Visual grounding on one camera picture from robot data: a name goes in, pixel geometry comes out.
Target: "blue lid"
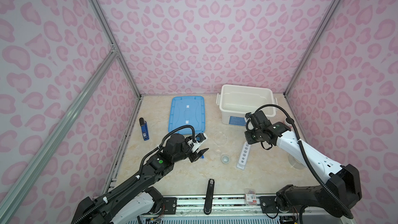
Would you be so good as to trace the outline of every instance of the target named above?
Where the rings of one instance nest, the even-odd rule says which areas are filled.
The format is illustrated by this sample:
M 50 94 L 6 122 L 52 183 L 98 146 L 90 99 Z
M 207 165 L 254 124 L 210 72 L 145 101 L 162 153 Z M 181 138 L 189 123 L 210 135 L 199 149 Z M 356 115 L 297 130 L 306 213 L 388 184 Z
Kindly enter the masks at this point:
M 169 132 L 187 124 L 194 127 L 195 134 L 205 131 L 205 99 L 202 96 L 173 98 L 169 118 Z M 185 128 L 176 133 L 183 135 L 192 134 L 192 130 Z

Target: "white plastic bin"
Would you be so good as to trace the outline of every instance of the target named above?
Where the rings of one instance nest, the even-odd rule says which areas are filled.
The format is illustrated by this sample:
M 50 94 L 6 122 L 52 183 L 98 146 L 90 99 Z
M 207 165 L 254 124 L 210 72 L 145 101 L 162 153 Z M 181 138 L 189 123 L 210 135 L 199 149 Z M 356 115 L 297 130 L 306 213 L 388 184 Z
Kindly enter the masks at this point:
M 217 105 L 220 106 L 222 123 L 245 126 L 245 114 L 255 112 L 266 104 L 277 104 L 273 93 L 268 88 L 223 85 L 221 95 L 217 94 Z M 276 115 L 275 107 L 266 107 L 262 111 L 266 117 Z

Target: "blue label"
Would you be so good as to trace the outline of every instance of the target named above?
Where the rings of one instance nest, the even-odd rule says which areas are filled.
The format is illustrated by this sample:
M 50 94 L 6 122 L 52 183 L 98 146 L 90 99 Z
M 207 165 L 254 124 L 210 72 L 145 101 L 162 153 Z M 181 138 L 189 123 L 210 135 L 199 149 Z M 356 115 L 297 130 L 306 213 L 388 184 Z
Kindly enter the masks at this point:
M 246 126 L 245 118 L 239 118 L 234 116 L 229 117 L 229 124 L 242 127 Z

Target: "slotted metal panel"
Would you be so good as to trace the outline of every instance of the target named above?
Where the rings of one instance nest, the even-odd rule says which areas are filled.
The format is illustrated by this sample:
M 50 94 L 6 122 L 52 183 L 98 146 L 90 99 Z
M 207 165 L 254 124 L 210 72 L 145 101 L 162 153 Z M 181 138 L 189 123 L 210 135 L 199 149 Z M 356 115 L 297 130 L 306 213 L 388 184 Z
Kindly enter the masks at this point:
M 138 222 L 132 220 L 126 224 L 138 224 Z M 268 217 L 164 217 L 160 224 L 280 224 L 280 222 L 279 218 Z

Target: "marble table surface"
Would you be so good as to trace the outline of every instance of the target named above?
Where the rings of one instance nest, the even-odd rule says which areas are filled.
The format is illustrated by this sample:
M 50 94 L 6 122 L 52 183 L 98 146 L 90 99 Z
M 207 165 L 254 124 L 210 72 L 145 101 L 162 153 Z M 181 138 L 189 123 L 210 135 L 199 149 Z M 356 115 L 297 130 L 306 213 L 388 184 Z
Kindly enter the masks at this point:
M 245 127 L 226 125 L 221 122 L 221 111 L 216 105 L 216 94 L 204 94 L 206 109 L 206 130 L 208 140 L 200 149 L 209 148 L 203 159 L 191 163 L 189 159 L 177 162 L 174 169 L 163 177 L 154 187 L 162 195 L 205 195 L 210 178 L 215 180 L 214 194 L 244 194 L 246 188 L 256 193 L 276 193 L 287 184 L 295 186 L 318 185 L 308 169 L 296 169 L 288 161 L 288 153 L 279 147 L 264 150 L 259 143 L 250 149 L 245 170 L 236 168 L 242 146 L 245 142 Z M 122 165 L 117 175 L 116 185 L 138 171 L 142 157 L 160 144 L 168 133 L 170 106 L 175 96 L 145 96 L 131 139 L 128 143 Z M 293 118 L 291 110 L 282 94 L 274 94 L 278 105 L 283 107 Z M 149 130 L 150 139 L 144 141 L 138 119 L 143 117 Z M 283 122 L 285 116 L 278 110 L 271 122 Z M 222 154 L 230 157 L 224 164 L 216 154 L 213 135 L 224 132 L 228 142 L 222 147 Z

